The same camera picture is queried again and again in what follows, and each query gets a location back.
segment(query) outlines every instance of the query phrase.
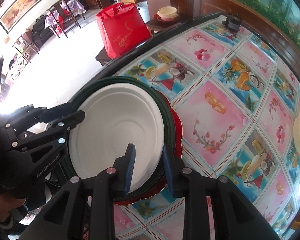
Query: white tile floor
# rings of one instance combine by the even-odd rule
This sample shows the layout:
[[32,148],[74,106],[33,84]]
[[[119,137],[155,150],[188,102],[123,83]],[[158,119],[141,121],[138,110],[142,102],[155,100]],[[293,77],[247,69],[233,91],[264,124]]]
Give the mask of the white tile floor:
[[42,46],[11,87],[0,113],[29,104],[47,108],[63,104],[96,75],[101,64],[95,57],[104,47],[95,21],[97,12],[87,11],[86,20],[79,20],[82,28],[68,32],[68,38],[53,36]]

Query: red scalloped plate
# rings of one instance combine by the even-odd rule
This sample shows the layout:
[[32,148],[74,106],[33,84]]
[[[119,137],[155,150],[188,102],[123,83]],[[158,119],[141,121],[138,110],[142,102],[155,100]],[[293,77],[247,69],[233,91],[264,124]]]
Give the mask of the red scalloped plate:
[[156,13],[154,16],[153,16],[153,18],[154,19],[156,19],[157,21],[159,21],[159,22],[174,22],[174,21],[176,21],[176,20],[178,20],[179,19],[179,15],[176,17],[176,18],[174,18],[173,20],[171,20],[171,21],[164,21],[164,20],[162,20],[161,19],[161,17]]
[[[174,156],[181,158],[182,157],[181,141],[182,141],[182,135],[183,135],[182,122],[181,122],[180,117],[177,114],[177,112],[172,109],[171,104],[170,104],[169,100],[166,98],[166,96],[163,93],[161,93],[160,91],[158,91],[158,90],[156,90],[156,91],[163,97],[164,101],[166,101],[166,103],[170,109],[170,112],[172,114],[172,117],[174,120],[174,125],[176,128],[176,146],[175,146]],[[158,193],[160,193],[160,191],[162,191],[164,189],[164,187],[166,185],[167,185],[166,177],[163,177],[162,180],[160,180],[157,185],[155,185],[150,191],[143,194],[142,196],[132,199],[132,200],[128,200],[128,201],[114,202],[114,204],[120,205],[120,206],[134,204],[137,201],[139,201],[140,199],[146,199],[146,198],[150,198],[150,197],[157,195]]]

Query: picture frame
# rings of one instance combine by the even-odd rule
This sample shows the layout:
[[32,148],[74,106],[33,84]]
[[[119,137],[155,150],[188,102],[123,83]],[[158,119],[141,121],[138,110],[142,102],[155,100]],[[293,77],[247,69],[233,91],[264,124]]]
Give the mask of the picture frame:
[[0,25],[9,33],[21,18],[41,0],[16,0],[0,17]]

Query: dark green plate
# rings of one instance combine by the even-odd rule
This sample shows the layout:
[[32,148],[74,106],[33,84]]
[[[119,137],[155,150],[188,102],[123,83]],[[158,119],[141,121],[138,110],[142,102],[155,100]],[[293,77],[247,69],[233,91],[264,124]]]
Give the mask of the dark green plate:
[[[72,103],[73,108],[77,110],[82,103],[94,92],[97,90],[111,85],[115,83],[130,83],[133,85],[136,85],[140,88],[142,88],[144,91],[146,91],[151,97],[154,99],[154,101],[157,103],[158,108],[161,112],[162,119],[163,119],[163,125],[164,125],[164,144],[170,146],[172,152],[174,152],[175,144],[176,144],[176,131],[175,131],[175,125],[174,120],[172,117],[172,114],[170,112],[169,107],[167,106],[167,103],[164,101],[161,95],[159,95],[155,89],[148,87],[142,82],[139,82],[138,80],[130,77],[108,77],[100,79],[88,87],[81,89],[78,93],[75,94],[73,98],[69,100],[70,103]],[[67,175],[68,178],[72,176],[77,176],[69,155],[66,155],[66,157],[62,160],[61,169],[64,175]],[[137,190],[131,192],[128,194],[126,198],[118,198],[114,199],[114,201],[126,201],[135,199],[138,196],[143,195],[144,193],[148,192],[151,188],[153,188],[164,176],[164,166],[163,166],[163,159],[160,158],[160,161],[158,163],[157,168],[155,169],[152,176],[148,179],[148,181],[138,188]]]

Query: leather couch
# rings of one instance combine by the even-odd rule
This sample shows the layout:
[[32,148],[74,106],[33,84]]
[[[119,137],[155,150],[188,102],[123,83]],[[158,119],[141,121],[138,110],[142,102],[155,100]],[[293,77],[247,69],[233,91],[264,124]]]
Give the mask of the leather couch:
[[39,48],[42,47],[42,45],[53,36],[53,33],[50,31],[49,28],[44,27],[44,21],[46,19],[47,15],[44,15],[40,20],[38,20],[33,25],[33,36],[32,41],[37,45]]

